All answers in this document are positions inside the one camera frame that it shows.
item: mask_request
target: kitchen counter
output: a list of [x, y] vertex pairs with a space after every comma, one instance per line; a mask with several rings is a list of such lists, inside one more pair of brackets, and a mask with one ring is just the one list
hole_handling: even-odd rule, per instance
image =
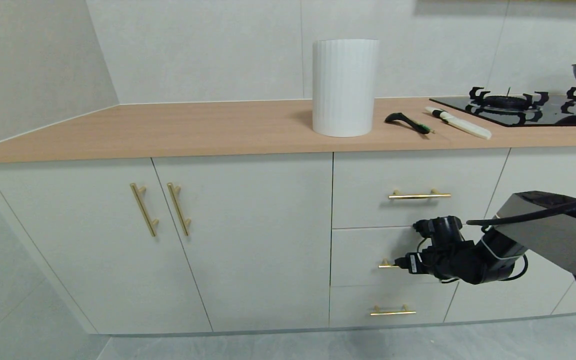
[[[489, 129], [485, 140], [425, 112], [427, 98], [378, 98], [374, 127], [358, 137], [312, 130], [310, 100], [117, 105], [0, 142], [0, 163], [343, 151], [576, 146], [576, 127], [503, 127], [457, 110]], [[430, 126], [422, 135], [384, 123], [393, 112]]]

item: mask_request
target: cabinet door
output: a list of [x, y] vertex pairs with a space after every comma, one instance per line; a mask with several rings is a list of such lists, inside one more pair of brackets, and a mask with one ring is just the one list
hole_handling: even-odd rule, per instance
[[328, 326], [331, 153], [154, 162], [213, 330]]
[[[331, 287], [438, 283], [432, 275], [414, 275], [407, 269], [380, 268], [417, 250], [422, 237], [412, 227], [340, 228], [332, 231]], [[430, 245], [424, 241], [420, 249]]]
[[211, 330], [151, 159], [0, 164], [0, 191], [99, 333]]
[[570, 285], [564, 297], [558, 303], [553, 315], [576, 313], [576, 281]]
[[486, 218], [492, 218], [510, 195], [526, 191], [553, 192], [576, 198], [576, 147], [510, 150]]
[[[411, 226], [446, 215], [479, 219], [507, 155], [507, 148], [335, 153], [333, 228]], [[394, 191], [430, 194], [432, 189], [451, 197], [389, 199]]]
[[[491, 218], [515, 192], [546, 191], [576, 197], [576, 147], [513, 148], [487, 210]], [[481, 321], [550, 315], [573, 276], [532, 251], [528, 272], [509, 282], [460, 283], [446, 321]], [[517, 260], [514, 273], [522, 268]]]
[[[446, 317], [455, 287], [455, 283], [332, 287], [330, 328], [438, 324]], [[412, 313], [375, 315], [402, 311]]]

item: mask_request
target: knife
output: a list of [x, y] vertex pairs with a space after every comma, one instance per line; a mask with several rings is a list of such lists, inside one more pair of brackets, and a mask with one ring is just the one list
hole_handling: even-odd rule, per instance
[[450, 126], [453, 126], [459, 130], [462, 130], [462, 132], [467, 132], [468, 134], [471, 134], [471, 135], [474, 135], [478, 138], [482, 138], [482, 139], [486, 139], [486, 140], [489, 140], [492, 137], [492, 133], [490, 132], [490, 130], [485, 129], [481, 126], [477, 126], [474, 123], [471, 123], [470, 121], [466, 121], [462, 118], [452, 116], [446, 110], [438, 109], [436, 107], [427, 106], [425, 108], [425, 111], [432, 114], [432, 116], [441, 119], [441, 121], [443, 121], [444, 123], [446, 123]]

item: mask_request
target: white cylindrical container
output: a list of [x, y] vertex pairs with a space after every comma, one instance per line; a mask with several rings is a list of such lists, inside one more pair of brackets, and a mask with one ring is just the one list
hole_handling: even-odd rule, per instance
[[327, 39], [312, 44], [312, 129], [358, 137], [373, 129], [378, 39]]

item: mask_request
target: gold drawer pull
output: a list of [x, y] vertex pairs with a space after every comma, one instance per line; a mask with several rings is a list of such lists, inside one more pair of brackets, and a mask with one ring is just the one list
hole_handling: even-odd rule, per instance
[[388, 196], [390, 200], [413, 200], [413, 199], [435, 199], [435, 198], [450, 198], [453, 195], [450, 193], [440, 193], [437, 189], [431, 189], [430, 193], [412, 193], [412, 194], [402, 194], [398, 190], [395, 190], [391, 195]]
[[403, 305], [403, 311], [382, 311], [379, 306], [375, 305], [374, 306], [374, 312], [370, 313], [371, 317], [381, 317], [384, 315], [410, 315], [410, 314], [416, 314], [416, 311], [412, 311], [409, 310], [408, 306], [406, 304]]
[[386, 258], [384, 258], [381, 264], [379, 264], [379, 269], [391, 269], [391, 268], [399, 268], [399, 267], [395, 264], [390, 264], [390, 262], [388, 262], [388, 259]]
[[172, 198], [172, 203], [174, 205], [174, 209], [176, 210], [176, 216], [179, 218], [179, 223], [181, 223], [181, 228], [183, 228], [183, 234], [186, 237], [190, 236], [188, 232], [188, 228], [190, 227], [190, 219], [184, 218], [184, 212], [181, 210], [181, 206], [179, 205], [179, 201], [177, 199], [177, 195], [181, 191], [180, 186], [174, 186], [172, 182], [167, 183], [168, 191], [170, 192], [170, 198]]
[[142, 186], [137, 189], [137, 185], [133, 182], [130, 184], [130, 188], [132, 189], [132, 194], [134, 195], [135, 200], [137, 200], [137, 205], [139, 205], [139, 210], [141, 210], [143, 219], [146, 221], [148, 230], [150, 230], [150, 235], [152, 235], [153, 238], [157, 237], [157, 230], [155, 230], [155, 227], [158, 223], [160, 223], [160, 221], [158, 219], [151, 220], [151, 216], [148, 215], [148, 210], [146, 210], [146, 206], [144, 205], [144, 201], [142, 201], [141, 197], [141, 195], [146, 192], [146, 186]]

